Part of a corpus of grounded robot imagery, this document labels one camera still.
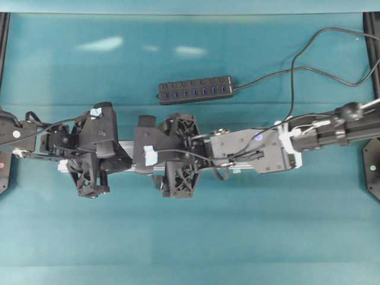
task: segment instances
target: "robotic arm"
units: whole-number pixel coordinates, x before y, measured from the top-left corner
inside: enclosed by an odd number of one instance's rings
[[[164,197],[191,198],[203,170],[214,171],[221,180],[228,178],[232,168],[262,174],[287,171],[302,166],[303,151],[377,138],[379,101],[348,103],[322,114],[287,118],[265,129],[219,129],[210,134],[200,133],[192,115],[175,113],[157,126],[155,117],[143,115],[138,118],[134,141],[119,141],[116,113],[109,102],[55,124],[42,123],[33,112],[18,121],[1,111],[0,151],[18,158],[58,162],[59,168],[71,175],[81,197],[108,193],[109,174],[134,170],[151,175]],[[74,122],[71,130],[69,121]],[[36,152],[36,136],[42,132]],[[365,163],[370,168],[380,157],[377,142],[374,139],[365,148]],[[164,174],[155,175],[156,170],[164,170]],[[380,199],[378,174],[371,168],[366,178],[369,190]]]

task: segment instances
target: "black cable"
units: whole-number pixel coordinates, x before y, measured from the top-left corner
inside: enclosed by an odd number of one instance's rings
[[[337,77],[335,75],[332,75],[332,74],[329,74],[327,72],[324,72],[324,71],[321,71],[320,69],[317,69],[317,68],[314,68],[314,67],[311,67],[311,66],[300,66],[300,67],[295,67],[295,62],[296,62],[296,59],[304,53],[304,51],[313,43],[313,41],[315,40],[315,38],[321,34],[321,33],[324,33],[325,31],[339,31],[339,32],[342,32],[342,33],[348,33],[348,34],[356,34],[356,35],[360,35],[360,36],[364,36],[364,37],[370,37],[371,39],[374,39],[374,40],[377,40],[380,42],[380,38],[376,37],[376,36],[373,36],[371,34],[367,34],[367,33],[362,33],[362,32],[359,32],[359,31],[351,31],[351,30],[346,30],[346,29],[343,29],[343,28],[323,28],[319,31],[317,31],[313,37],[311,38],[311,40],[306,44],[306,46],[300,51],[298,52],[293,60],[292,60],[292,67],[290,69],[285,69],[285,70],[282,70],[282,71],[277,71],[277,72],[274,72],[274,73],[271,73],[271,74],[268,74],[266,76],[263,76],[261,78],[258,78],[250,83],[247,83],[245,85],[242,85],[242,86],[237,86],[235,87],[233,90],[234,91],[238,91],[238,90],[241,90],[241,89],[245,89],[245,88],[248,88],[256,83],[259,83],[261,81],[264,81],[266,79],[269,79],[271,77],[275,77],[275,76],[278,76],[278,75],[283,75],[283,74],[286,74],[286,73],[291,73],[291,92],[292,92],[292,96],[291,96],[291,106],[290,106],[290,110],[286,116],[286,119],[291,116],[293,114],[293,109],[294,109],[294,105],[295,105],[295,88],[294,88],[294,72],[295,71],[299,71],[299,70],[309,70],[309,71],[312,71],[312,72],[315,72],[315,73],[318,73],[320,75],[323,75],[323,76],[326,76],[332,80],[336,80],[344,85],[347,85],[347,86],[352,86],[352,87],[355,87],[355,86],[360,86],[362,85],[363,83],[365,83],[368,78],[373,74],[373,72],[375,71],[376,67],[380,64],[380,57],[378,58],[378,60],[375,62],[375,64],[373,65],[373,67],[371,68],[371,70],[369,71],[369,73],[367,75],[365,75],[360,81],[356,82],[356,83],[351,83],[349,81],[346,81],[340,77]]]
[[[311,116],[319,116],[319,117],[325,117],[325,118],[329,118],[331,117],[331,115],[327,115],[327,114],[313,114],[313,113],[310,113],[310,114],[304,114],[304,115],[300,115],[300,116],[296,116],[296,117],[292,117],[292,118],[288,118],[286,119],[285,121],[282,121],[280,123],[278,123],[277,125],[273,125],[273,126],[270,126],[269,128],[265,128],[263,129],[261,132],[257,133],[256,135],[254,135],[248,142],[247,142],[247,145],[245,145],[244,148],[242,148],[241,150],[239,150],[237,153],[235,153],[233,156],[230,156],[228,157],[228,159],[233,159],[235,157],[239,157],[239,156],[245,156],[245,155],[248,155],[250,154],[252,151],[256,151],[256,150],[251,150],[250,152],[248,153],[244,153],[244,151],[250,146],[251,142],[257,137],[257,136],[260,136],[262,135],[263,133],[271,130],[271,129],[274,129],[274,128],[277,128],[278,126],[281,126],[283,124],[286,124],[286,123],[289,123],[290,121],[292,120],[295,120],[295,119],[302,119],[302,118],[307,118],[307,117],[311,117]]]
[[[46,127],[46,128],[44,128],[44,129],[38,131],[38,132],[35,132],[35,133],[33,133],[33,134],[30,134],[30,135],[27,135],[26,137],[23,137],[23,138],[17,138],[16,140],[3,142],[3,143],[0,144],[0,147],[2,147],[2,146],[4,146],[4,145],[8,145],[8,144],[18,143],[18,142],[20,142],[20,141],[27,140],[28,138],[35,137],[35,136],[37,136],[38,134],[41,134],[42,132],[48,131],[49,129],[53,128],[54,126],[58,126],[58,125],[62,125],[62,124],[64,124],[64,123],[68,123],[68,122],[73,122],[73,121],[81,120],[81,119],[84,119],[84,118],[87,118],[87,117],[92,117],[92,116],[89,115],[89,114],[86,114],[86,115],[78,116],[78,117],[76,117],[76,118],[66,119],[66,120],[59,121],[59,122],[57,122],[57,123],[53,123],[53,124],[49,125],[48,127]]]
[[[13,121],[13,123],[15,124],[15,126],[21,128],[21,124],[19,123],[17,117],[15,115],[13,115],[12,113],[1,110],[0,111],[0,117],[11,119]]]
[[[363,77],[363,79],[361,79],[359,82],[356,82],[356,83],[352,83],[352,82],[349,82],[349,81],[346,81],[340,77],[337,77],[335,75],[332,75],[330,73],[327,73],[327,72],[324,72],[318,68],[314,68],[312,66],[300,66],[300,67],[296,67],[294,68],[294,71],[299,71],[299,70],[308,70],[308,71],[312,71],[312,72],[315,72],[317,74],[321,74],[323,76],[326,76],[332,80],[335,80],[335,81],[338,81],[344,85],[347,85],[347,86],[352,86],[352,87],[355,87],[355,86],[360,86],[362,85],[367,79],[369,76],[372,75],[373,71],[376,69],[377,65],[380,63],[380,58],[378,59],[378,61],[375,63],[375,65],[373,66],[373,68],[371,69],[370,73],[367,74],[365,77]],[[286,73],[289,73],[292,69],[289,68],[289,69],[284,69],[284,70],[281,70],[281,71],[277,71],[277,72],[274,72],[274,73],[271,73],[271,74],[268,74],[268,75],[265,75],[263,77],[260,77],[254,81],[251,81],[250,83],[247,83],[247,84],[244,84],[242,86],[236,86],[233,91],[239,91],[241,89],[246,89],[248,87],[251,87],[252,85],[255,85],[256,83],[259,83],[261,81],[264,81],[266,79],[269,79],[271,77],[275,77],[275,76],[279,76],[279,75],[283,75],[283,74],[286,74]]]
[[[278,126],[280,125],[283,125],[285,123],[289,123],[290,121],[292,120],[295,120],[295,119],[302,119],[302,118],[307,118],[307,117],[324,117],[324,118],[329,118],[331,117],[331,115],[327,115],[327,114],[313,114],[313,113],[310,113],[310,114],[304,114],[304,115],[300,115],[300,116],[297,116],[297,117],[292,117],[288,120],[285,120],[285,121],[282,121],[280,122],[279,124],[277,125],[273,125],[273,126],[270,126],[269,128],[266,128],[266,129],[263,129],[261,132],[257,133],[255,136],[253,136],[247,143],[247,145],[242,148],[241,150],[239,150],[237,153],[235,153],[234,155],[232,156],[229,156],[229,157],[215,157],[215,158],[209,158],[209,157],[206,157],[206,156],[201,156],[199,154],[196,154],[196,153],[193,153],[191,151],[187,151],[187,150],[180,150],[180,149],[176,149],[176,148],[168,148],[168,149],[164,149],[164,150],[155,150],[156,153],[163,153],[163,152],[175,152],[175,153],[184,153],[184,154],[188,154],[190,156],[194,156],[194,157],[197,157],[199,159],[203,159],[207,162],[213,162],[213,161],[216,161],[216,160],[230,160],[230,159],[233,159],[235,157],[239,157],[239,156],[244,156],[244,155],[247,155],[247,154],[250,154],[251,151],[254,151],[254,150],[250,150],[248,153],[244,153],[244,151],[249,147],[249,145],[251,144],[251,141],[255,139],[255,137],[257,137],[258,135],[261,135],[263,134],[264,132],[266,131],[269,131],[271,129],[274,129],[274,128],[277,128]]]
[[[318,32],[316,32],[312,38],[310,39],[310,41],[306,44],[306,46],[303,47],[303,49],[298,52],[295,57],[293,58],[292,60],[292,67],[291,67],[291,71],[290,71],[290,89],[291,89],[291,92],[292,92],[292,98],[291,98],[291,105],[290,105],[290,110],[287,114],[287,116],[285,117],[285,119],[289,118],[290,116],[292,116],[293,114],[293,110],[294,110],[294,106],[295,106],[295,63],[296,63],[296,59],[305,52],[305,50],[314,42],[314,40],[316,39],[316,37],[318,37],[320,34],[326,32],[326,31],[338,31],[340,33],[346,33],[346,34],[355,34],[355,35],[358,35],[358,36],[364,36],[364,37],[369,37],[371,39],[374,39],[374,40],[377,40],[378,42],[380,42],[380,38],[376,37],[376,36],[373,36],[371,34],[367,34],[367,33],[362,33],[362,32],[359,32],[359,31],[352,31],[352,30],[346,30],[344,28],[323,28],[323,29],[320,29]],[[379,64],[380,62],[380,58],[377,60],[376,64],[372,67],[371,71],[369,72],[368,75],[366,75],[362,82],[364,83],[370,76],[371,74],[374,72],[376,66]]]

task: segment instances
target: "teal tablecloth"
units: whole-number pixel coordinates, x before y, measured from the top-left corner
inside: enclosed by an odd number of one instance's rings
[[[362,15],[14,14],[0,102],[53,122],[110,100],[125,140],[143,113],[192,113],[202,132],[269,125],[289,108],[288,75],[232,99],[166,107],[157,84],[245,83],[288,68],[326,26],[362,30]],[[324,34],[303,64],[356,81],[368,70],[365,41]],[[372,98],[370,81],[351,88],[296,75],[296,114]],[[110,195],[79,198],[54,164],[16,161],[0,197],[0,284],[379,284],[380,203],[365,190],[362,145],[305,153],[286,173],[226,182],[205,173],[190,200],[161,198],[133,173],[112,175]]]

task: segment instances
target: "metal bracket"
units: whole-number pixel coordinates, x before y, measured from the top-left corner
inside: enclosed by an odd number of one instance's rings
[[[367,189],[380,200],[380,140],[373,138],[363,149]]]
[[[0,152],[0,194],[9,187],[12,165],[12,153]]]

